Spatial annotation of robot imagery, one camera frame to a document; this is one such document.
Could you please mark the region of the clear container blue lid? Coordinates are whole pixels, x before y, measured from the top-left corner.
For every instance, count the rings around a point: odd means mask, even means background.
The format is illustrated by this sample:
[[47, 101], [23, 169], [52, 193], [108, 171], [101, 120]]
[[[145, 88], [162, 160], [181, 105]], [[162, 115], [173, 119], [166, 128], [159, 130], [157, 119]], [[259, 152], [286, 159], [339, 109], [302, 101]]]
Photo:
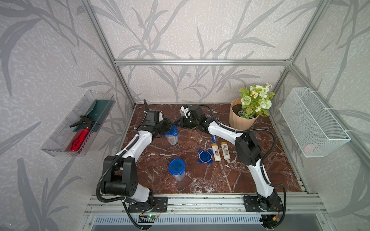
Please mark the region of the clear container blue lid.
[[169, 132], [165, 134], [165, 137], [169, 144], [171, 145], [176, 145], [179, 142], [179, 135], [178, 135], [178, 130], [177, 126], [174, 125]]
[[176, 158], [169, 163], [169, 173], [180, 182], [185, 177], [186, 164], [182, 159]]

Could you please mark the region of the clear container blue lid front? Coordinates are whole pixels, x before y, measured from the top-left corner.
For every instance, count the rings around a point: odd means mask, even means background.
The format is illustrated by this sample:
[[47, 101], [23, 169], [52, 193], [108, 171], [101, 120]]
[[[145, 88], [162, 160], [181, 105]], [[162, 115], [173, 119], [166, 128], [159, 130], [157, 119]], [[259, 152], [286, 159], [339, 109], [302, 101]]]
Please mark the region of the clear container blue lid front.
[[176, 158], [169, 163], [169, 173], [180, 182], [185, 177], [186, 164], [182, 159]]

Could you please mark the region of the white shampoo bottle yellow cap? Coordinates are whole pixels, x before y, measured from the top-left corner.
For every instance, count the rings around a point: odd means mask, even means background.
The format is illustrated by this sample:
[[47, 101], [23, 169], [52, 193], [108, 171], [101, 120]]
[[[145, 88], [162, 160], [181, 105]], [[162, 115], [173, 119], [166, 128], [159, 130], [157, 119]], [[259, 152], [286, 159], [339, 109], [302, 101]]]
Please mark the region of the white shampoo bottle yellow cap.
[[220, 156], [220, 151], [219, 151], [218, 145], [216, 143], [212, 144], [212, 151], [213, 151], [213, 154], [214, 154], [214, 160], [216, 162], [221, 161], [222, 159], [221, 159], [221, 156]]

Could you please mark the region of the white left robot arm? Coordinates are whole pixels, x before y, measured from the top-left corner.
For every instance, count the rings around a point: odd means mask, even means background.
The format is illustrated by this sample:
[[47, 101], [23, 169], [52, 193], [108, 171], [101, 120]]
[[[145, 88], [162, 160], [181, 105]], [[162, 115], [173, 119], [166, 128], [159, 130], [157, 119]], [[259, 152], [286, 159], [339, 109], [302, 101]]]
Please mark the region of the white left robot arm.
[[102, 176], [96, 187], [100, 202], [111, 203], [119, 200], [153, 204], [153, 193], [138, 182], [136, 163], [141, 154], [155, 138], [168, 133], [173, 124], [159, 110], [150, 110], [144, 100], [145, 115], [134, 138], [115, 156], [108, 156], [103, 163]]

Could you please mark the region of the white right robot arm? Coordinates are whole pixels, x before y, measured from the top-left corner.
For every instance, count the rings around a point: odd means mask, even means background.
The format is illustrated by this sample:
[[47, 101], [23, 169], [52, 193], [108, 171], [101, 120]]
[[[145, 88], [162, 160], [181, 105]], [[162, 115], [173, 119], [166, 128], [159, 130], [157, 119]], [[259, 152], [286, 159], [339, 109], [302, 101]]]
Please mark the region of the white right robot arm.
[[[237, 130], [226, 126], [216, 120], [213, 110], [208, 105], [184, 105], [180, 109], [181, 118], [178, 126], [186, 129], [198, 129], [207, 134], [218, 136], [235, 145], [237, 157], [241, 163], [247, 166], [254, 180], [258, 207], [263, 211], [269, 211], [277, 205], [279, 196], [276, 185], [273, 185], [267, 176], [264, 160], [274, 151], [277, 139], [275, 134], [263, 128]], [[263, 156], [262, 148], [254, 135], [255, 131], [267, 132], [273, 138], [273, 144]]]

